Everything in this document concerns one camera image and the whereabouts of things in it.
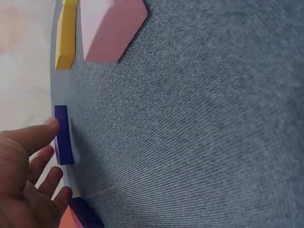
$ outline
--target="marble floor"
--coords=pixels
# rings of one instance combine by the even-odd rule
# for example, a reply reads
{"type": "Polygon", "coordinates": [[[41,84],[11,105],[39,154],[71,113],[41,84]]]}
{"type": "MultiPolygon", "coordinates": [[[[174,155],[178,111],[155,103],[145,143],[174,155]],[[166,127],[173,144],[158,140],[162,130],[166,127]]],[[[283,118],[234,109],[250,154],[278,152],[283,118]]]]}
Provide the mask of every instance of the marble floor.
{"type": "MultiPolygon", "coordinates": [[[[55,0],[0,0],[0,130],[40,124],[51,116],[54,7],[55,0]]],[[[48,169],[53,165],[54,157],[48,169]]]]}

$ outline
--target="foam shape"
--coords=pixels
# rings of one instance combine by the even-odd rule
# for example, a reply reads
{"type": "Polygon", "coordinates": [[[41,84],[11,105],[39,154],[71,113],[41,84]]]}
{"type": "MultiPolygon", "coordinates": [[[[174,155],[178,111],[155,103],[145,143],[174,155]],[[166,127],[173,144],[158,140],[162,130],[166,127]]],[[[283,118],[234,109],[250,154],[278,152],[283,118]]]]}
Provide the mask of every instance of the foam shape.
{"type": "Polygon", "coordinates": [[[62,0],[63,5],[78,5],[78,0],[62,0]]]}
{"type": "Polygon", "coordinates": [[[67,207],[65,213],[63,214],[59,228],[78,228],[75,224],[70,207],[67,207]]]}
{"type": "Polygon", "coordinates": [[[70,131],[68,127],[67,106],[55,105],[53,117],[59,121],[60,128],[55,137],[55,152],[58,165],[70,165],[74,163],[70,131]]]}
{"type": "Polygon", "coordinates": [[[105,228],[83,198],[72,198],[69,206],[84,228],[105,228]]]}
{"type": "Polygon", "coordinates": [[[84,59],[117,62],[148,16],[143,0],[82,0],[84,59]]]}
{"type": "Polygon", "coordinates": [[[85,227],[81,224],[81,222],[79,221],[79,219],[78,219],[77,215],[75,214],[75,212],[74,212],[72,209],[70,209],[70,211],[71,211],[72,219],[73,219],[73,222],[74,222],[75,226],[76,226],[77,228],[85,228],[85,227]]]}
{"type": "Polygon", "coordinates": [[[57,25],[56,70],[69,70],[75,59],[77,5],[63,5],[57,25]]]}

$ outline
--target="pink hexagon shape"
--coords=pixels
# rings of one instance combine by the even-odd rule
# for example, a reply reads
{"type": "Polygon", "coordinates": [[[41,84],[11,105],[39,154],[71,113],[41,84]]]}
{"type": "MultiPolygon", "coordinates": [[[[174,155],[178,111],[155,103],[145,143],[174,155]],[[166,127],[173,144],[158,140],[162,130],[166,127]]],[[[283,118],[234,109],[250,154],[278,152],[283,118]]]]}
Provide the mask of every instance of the pink hexagon shape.
{"type": "Polygon", "coordinates": [[[81,0],[84,58],[117,62],[148,16],[143,0],[81,0]]]}

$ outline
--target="dark purple foam piece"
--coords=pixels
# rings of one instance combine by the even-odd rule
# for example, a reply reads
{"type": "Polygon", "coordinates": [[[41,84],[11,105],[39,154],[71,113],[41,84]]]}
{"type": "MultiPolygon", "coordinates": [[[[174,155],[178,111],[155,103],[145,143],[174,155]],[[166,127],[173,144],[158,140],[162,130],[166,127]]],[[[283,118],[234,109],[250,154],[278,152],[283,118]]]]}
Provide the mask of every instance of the dark purple foam piece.
{"type": "Polygon", "coordinates": [[[55,105],[53,117],[59,121],[60,129],[55,138],[55,151],[58,165],[74,164],[70,131],[68,127],[67,106],[55,105]]]}
{"type": "Polygon", "coordinates": [[[69,205],[84,228],[105,228],[83,198],[72,198],[69,205]]]}

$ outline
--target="round board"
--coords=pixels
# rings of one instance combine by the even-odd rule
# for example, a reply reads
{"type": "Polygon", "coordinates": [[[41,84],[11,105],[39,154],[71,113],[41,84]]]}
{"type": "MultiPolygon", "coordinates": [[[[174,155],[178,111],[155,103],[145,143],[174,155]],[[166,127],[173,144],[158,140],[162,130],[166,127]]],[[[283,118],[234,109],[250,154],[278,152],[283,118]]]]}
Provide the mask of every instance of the round board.
{"type": "Polygon", "coordinates": [[[118,63],[55,70],[79,190],[106,228],[304,226],[304,2],[145,0],[118,63]]]}

